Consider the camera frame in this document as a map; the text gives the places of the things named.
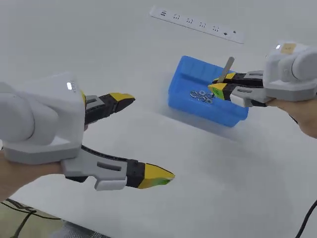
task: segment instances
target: led light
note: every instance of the led light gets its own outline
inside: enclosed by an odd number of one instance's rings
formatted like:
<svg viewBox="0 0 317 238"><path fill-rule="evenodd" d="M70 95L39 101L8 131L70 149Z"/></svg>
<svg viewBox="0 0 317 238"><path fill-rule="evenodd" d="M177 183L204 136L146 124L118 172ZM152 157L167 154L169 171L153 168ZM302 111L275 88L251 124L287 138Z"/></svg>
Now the led light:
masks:
<svg viewBox="0 0 317 238"><path fill-rule="evenodd" d="M68 88L68 90L72 90L73 89L70 82L67 83L67 88Z"/></svg>

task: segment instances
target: floor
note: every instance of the floor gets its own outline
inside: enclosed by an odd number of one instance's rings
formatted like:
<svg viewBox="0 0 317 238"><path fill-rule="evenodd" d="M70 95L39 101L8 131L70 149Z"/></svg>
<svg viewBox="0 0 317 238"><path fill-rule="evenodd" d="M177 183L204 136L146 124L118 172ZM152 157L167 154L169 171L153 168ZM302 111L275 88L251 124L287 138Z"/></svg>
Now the floor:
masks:
<svg viewBox="0 0 317 238"><path fill-rule="evenodd" d="M52 217L40 211L37 214ZM26 215L0 204L0 238L10 238L13 236ZM23 227L19 238L48 238L62 224L62 221L46 220L31 216Z"/></svg>

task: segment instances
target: power outlet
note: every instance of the power outlet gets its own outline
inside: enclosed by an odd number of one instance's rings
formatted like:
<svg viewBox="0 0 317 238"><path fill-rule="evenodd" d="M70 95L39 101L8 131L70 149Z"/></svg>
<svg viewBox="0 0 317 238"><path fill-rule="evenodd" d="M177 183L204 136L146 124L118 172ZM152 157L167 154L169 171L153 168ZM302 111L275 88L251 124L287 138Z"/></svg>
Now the power outlet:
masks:
<svg viewBox="0 0 317 238"><path fill-rule="evenodd" d="M240 44L244 43L244 34L237 30L232 30L218 24L207 23L206 21L199 20L197 17L188 17L166 8L154 6L150 11L150 16L229 41Z"/></svg>

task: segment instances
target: human hand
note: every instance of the human hand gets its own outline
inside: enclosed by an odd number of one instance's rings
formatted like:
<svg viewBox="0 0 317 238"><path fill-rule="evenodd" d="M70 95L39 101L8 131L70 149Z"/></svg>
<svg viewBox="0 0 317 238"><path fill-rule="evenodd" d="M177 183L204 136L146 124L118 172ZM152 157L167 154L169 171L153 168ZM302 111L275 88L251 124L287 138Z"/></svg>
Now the human hand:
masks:
<svg viewBox="0 0 317 238"><path fill-rule="evenodd" d="M317 99L301 102L272 100L269 106L278 107L291 115L303 133L317 138Z"/></svg>
<svg viewBox="0 0 317 238"><path fill-rule="evenodd" d="M18 189L44 175L62 174L60 162L42 165L26 165L5 159L0 151L0 201L17 192Z"/></svg>

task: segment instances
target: yellow label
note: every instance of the yellow label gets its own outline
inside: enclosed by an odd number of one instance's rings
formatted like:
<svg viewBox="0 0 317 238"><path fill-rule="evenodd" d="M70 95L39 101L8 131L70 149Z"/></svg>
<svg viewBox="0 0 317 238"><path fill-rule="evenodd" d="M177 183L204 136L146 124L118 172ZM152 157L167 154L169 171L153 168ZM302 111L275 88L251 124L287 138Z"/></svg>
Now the yellow label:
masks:
<svg viewBox="0 0 317 238"><path fill-rule="evenodd" d="M290 55L294 52L295 47L296 47L295 43L285 43L281 49L281 53Z"/></svg>
<svg viewBox="0 0 317 238"><path fill-rule="evenodd" d="M232 79L235 74L236 74L236 73L229 73L229 74L226 75L225 78L226 78L226 79Z"/></svg>
<svg viewBox="0 0 317 238"><path fill-rule="evenodd" d="M215 83L208 86L209 90L213 92L213 94L220 99L224 100L223 89L226 86L226 83Z"/></svg>

